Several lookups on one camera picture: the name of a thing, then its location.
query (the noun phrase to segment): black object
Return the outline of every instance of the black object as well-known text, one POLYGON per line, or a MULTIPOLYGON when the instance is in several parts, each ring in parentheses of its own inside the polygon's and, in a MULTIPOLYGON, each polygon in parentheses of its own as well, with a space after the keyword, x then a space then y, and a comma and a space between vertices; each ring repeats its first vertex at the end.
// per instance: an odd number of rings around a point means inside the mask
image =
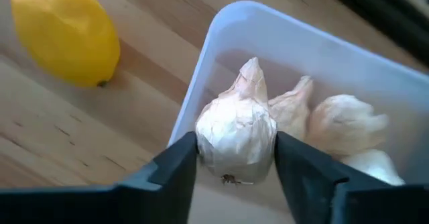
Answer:
POLYGON ((406 0, 341 0, 429 66, 429 20, 406 0))
MULTIPOLYGON (((186 223, 196 155, 190 132, 112 186, 0 190, 0 223, 186 223)), ((274 155, 297 224, 429 223, 427 186, 390 186, 282 132, 274 155)))

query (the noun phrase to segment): wood grain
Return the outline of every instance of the wood grain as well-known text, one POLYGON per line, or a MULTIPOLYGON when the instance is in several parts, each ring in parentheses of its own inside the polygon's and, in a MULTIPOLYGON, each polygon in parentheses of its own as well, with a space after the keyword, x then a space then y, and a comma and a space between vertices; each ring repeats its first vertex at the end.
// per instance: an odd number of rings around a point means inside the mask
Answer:
MULTIPOLYGON (((112 183, 162 151, 218 10, 238 0, 99 0, 121 38, 105 89, 45 74, 0 0, 0 186, 112 183)), ((256 0, 428 72, 337 0, 256 0)))

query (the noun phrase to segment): plastic container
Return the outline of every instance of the plastic container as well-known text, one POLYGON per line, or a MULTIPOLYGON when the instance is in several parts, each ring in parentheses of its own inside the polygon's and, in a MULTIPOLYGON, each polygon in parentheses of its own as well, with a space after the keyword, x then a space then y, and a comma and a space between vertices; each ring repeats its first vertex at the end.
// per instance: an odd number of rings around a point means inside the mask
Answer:
MULTIPOLYGON (((389 135, 378 148, 392 157, 407 183, 429 182, 429 78, 252 1, 232 3, 213 19, 169 144, 194 130, 202 108, 254 56, 269 97, 292 89, 307 74, 315 84, 310 108, 346 93, 388 114, 389 135)), ((253 186, 222 185, 198 169, 190 223, 263 221, 292 222, 273 168, 265 182, 253 186)))

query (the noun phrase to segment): garlic clove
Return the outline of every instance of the garlic clove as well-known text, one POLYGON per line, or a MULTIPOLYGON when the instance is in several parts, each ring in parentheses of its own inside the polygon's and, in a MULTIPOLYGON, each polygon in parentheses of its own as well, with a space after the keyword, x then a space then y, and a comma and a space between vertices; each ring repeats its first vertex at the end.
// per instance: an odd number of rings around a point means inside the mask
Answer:
POLYGON ((350 95, 327 98, 310 115, 306 143, 328 154, 347 156, 385 140, 386 115, 350 95))
POLYGON ((391 185, 405 184, 390 157, 380 150, 366 150, 341 160, 342 163, 391 185))
POLYGON ((276 123, 258 59, 250 59, 230 89, 209 103, 196 121, 202 163, 222 180, 262 181, 271 166, 276 123))
POLYGON ((303 76, 294 90, 268 101, 269 112, 277 122, 277 130, 304 141, 309 115, 308 99, 313 91, 313 81, 303 76))

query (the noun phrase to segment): lemon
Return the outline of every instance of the lemon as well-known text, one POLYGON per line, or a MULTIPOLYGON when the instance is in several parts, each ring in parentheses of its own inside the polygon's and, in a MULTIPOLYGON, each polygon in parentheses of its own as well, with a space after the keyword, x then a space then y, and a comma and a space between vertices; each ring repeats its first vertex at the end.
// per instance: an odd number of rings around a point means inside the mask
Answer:
POLYGON ((80 87, 105 84, 120 47, 97 0, 11 0, 19 40, 51 74, 80 87))

